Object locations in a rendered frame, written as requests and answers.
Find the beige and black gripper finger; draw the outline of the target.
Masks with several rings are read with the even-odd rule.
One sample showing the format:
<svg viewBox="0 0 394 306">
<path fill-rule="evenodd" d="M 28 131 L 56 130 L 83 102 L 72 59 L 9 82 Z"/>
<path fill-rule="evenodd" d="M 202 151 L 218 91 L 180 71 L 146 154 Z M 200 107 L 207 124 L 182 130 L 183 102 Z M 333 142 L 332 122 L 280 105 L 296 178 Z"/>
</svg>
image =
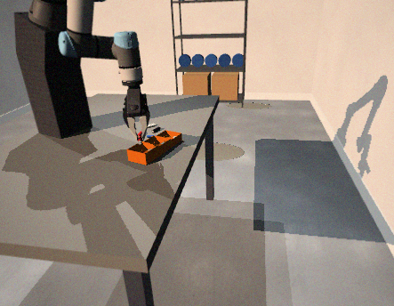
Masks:
<svg viewBox="0 0 394 306">
<path fill-rule="evenodd" d="M 142 116 L 140 117 L 142 141 L 144 141 L 145 136 L 146 136 L 146 132 L 147 132 L 148 125 L 149 125 L 149 118 L 150 118 L 149 107 L 146 107 L 145 112 L 142 113 Z"/>
<path fill-rule="evenodd" d="M 125 112 L 125 109 L 123 109 L 123 118 L 124 118 L 124 121 L 125 121 L 126 125 L 128 126 L 128 128 L 131 131 L 131 133 L 133 134 L 134 138 L 136 139 L 136 141 L 138 141 L 139 137 L 138 137 L 138 134 L 136 133 L 135 118 L 134 117 L 128 117 L 127 113 Z"/>
</svg>

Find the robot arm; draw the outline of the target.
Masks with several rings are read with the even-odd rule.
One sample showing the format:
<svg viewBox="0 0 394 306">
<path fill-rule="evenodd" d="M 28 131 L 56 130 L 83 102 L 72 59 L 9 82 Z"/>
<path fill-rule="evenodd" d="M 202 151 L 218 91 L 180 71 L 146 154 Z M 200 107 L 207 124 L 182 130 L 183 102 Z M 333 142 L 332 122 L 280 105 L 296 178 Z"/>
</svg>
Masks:
<svg viewBox="0 0 394 306">
<path fill-rule="evenodd" d="M 114 36 L 92 35 L 93 10 L 94 0 L 32 0 L 28 17 L 43 27 L 67 29 L 59 34 L 62 55 L 117 60 L 118 74 L 123 82 L 140 81 L 143 75 L 136 32 L 116 32 Z M 127 89 L 127 115 L 142 116 L 140 88 Z"/>
</svg>

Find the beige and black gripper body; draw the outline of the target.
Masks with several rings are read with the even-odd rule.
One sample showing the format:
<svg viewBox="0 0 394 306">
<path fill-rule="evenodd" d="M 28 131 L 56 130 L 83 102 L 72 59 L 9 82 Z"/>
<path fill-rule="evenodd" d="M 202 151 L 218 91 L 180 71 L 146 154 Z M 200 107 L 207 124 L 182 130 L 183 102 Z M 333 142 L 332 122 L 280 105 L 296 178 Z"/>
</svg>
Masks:
<svg viewBox="0 0 394 306">
<path fill-rule="evenodd" d="M 136 82 L 123 82 L 123 80 L 122 80 L 122 85 L 128 86 L 128 89 L 141 88 L 141 86 L 140 86 L 141 84 L 143 84 L 143 80 L 136 81 Z M 133 85 L 135 85 L 135 86 L 133 86 Z M 127 95 L 125 97 L 124 105 L 125 105 L 125 112 L 127 113 Z M 144 113 L 146 107 L 148 106 L 146 93 L 141 94 L 141 106 L 142 106 L 142 113 Z"/>
</svg>

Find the orange bin with label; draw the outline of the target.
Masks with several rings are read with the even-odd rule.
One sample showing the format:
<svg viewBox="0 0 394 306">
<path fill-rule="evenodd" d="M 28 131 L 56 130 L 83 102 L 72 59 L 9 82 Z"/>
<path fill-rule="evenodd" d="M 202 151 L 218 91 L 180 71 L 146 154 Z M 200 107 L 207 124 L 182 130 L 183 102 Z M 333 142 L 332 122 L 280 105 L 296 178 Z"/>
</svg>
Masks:
<svg viewBox="0 0 394 306">
<path fill-rule="evenodd" d="M 141 144 L 137 143 L 130 147 L 127 150 L 128 161 L 147 165 L 180 141 L 182 141 L 181 133 L 165 130 Z"/>
</svg>

